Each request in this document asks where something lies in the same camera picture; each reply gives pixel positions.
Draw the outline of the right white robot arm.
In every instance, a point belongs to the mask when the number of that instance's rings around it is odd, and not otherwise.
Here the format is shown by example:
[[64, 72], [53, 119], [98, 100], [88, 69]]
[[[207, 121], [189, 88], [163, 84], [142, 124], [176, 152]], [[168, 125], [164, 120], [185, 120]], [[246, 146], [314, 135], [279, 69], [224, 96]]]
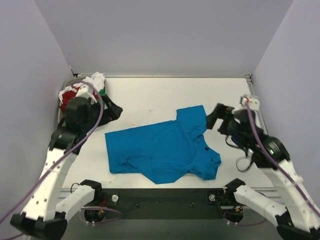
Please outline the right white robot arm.
[[222, 121], [220, 134], [230, 137], [245, 153], [251, 164], [270, 180], [283, 203], [258, 193], [244, 181], [235, 178], [223, 187], [223, 199], [230, 204], [245, 205], [272, 223], [284, 240], [318, 240], [320, 209], [312, 201], [298, 176], [283, 143], [256, 125], [256, 114], [245, 105], [240, 109], [218, 103], [206, 116], [206, 127], [212, 129]]

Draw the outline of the grey plastic bin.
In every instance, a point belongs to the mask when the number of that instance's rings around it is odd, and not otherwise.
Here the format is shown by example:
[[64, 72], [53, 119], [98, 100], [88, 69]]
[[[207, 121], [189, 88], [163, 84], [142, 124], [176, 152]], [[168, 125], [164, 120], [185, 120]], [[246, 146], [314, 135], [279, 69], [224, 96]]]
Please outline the grey plastic bin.
[[77, 81], [85, 81], [91, 83], [99, 91], [99, 94], [101, 96], [106, 95], [106, 78], [102, 73], [96, 72], [91, 76], [80, 76], [67, 81], [58, 94], [58, 122], [63, 118], [65, 108], [69, 100], [76, 96], [77, 91], [83, 85], [82, 83], [76, 83]]

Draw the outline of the blue t shirt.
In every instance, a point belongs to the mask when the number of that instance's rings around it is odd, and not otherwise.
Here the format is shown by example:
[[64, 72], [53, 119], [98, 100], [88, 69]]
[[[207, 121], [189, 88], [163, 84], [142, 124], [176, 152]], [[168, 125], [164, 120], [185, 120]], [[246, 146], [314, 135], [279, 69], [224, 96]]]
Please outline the blue t shirt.
[[155, 184], [170, 184], [186, 174], [214, 180], [221, 164], [204, 138], [202, 105], [177, 109], [176, 119], [105, 134], [109, 171], [142, 174]]

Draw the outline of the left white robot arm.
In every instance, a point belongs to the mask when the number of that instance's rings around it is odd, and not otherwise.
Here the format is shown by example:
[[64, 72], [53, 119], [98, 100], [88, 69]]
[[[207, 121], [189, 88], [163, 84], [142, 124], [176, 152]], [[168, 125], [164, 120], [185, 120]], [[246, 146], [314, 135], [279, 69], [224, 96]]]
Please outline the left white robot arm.
[[100, 102], [89, 96], [76, 96], [65, 107], [48, 145], [47, 157], [39, 181], [28, 194], [30, 200], [21, 213], [13, 214], [11, 226], [23, 234], [41, 240], [60, 240], [68, 221], [84, 206], [98, 210], [107, 200], [101, 183], [83, 180], [78, 189], [58, 201], [68, 171], [82, 145], [97, 128], [117, 120], [123, 109], [106, 95]]

